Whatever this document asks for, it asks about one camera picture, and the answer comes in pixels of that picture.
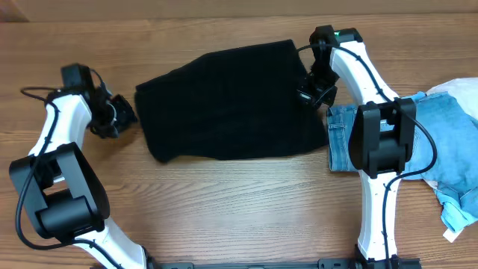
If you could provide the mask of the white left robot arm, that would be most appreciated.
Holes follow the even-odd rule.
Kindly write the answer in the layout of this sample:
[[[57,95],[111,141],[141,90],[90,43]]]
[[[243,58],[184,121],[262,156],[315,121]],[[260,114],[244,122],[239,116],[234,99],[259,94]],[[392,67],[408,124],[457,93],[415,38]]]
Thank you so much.
[[[63,86],[39,100],[46,109],[40,137],[9,175],[19,199],[16,234],[33,250],[75,246],[104,268],[156,268],[110,216],[108,196],[81,151],[86,131],[117,138],[137,122],[130,104],[113,95],[99,74],[83,64],[62,67]]]

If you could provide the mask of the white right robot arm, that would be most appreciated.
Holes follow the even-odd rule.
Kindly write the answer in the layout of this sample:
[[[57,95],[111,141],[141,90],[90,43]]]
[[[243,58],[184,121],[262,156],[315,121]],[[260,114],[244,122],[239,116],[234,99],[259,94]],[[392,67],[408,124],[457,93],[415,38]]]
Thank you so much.
[[[314,63],[299,100],[314,109],[332,105],[336,81],[344,80],[357,104],[347,153],[361,179],[362,217],[356,259],[350,268],[405,268],[394,241],[397,178],[412,156],[415,104],[381,79],[354,28],[318,26],[309,37]]]

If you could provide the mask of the black skirt with pearl buttons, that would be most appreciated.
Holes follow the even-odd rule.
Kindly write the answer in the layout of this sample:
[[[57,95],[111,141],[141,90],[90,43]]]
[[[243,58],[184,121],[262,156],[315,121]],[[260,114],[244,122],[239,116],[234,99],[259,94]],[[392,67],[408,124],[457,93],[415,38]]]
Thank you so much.
[[[139,84],[135,107],[152,156],[221,161],[285,157],[327,145],[301,103],[306,71],[291,40],[211,52]]]

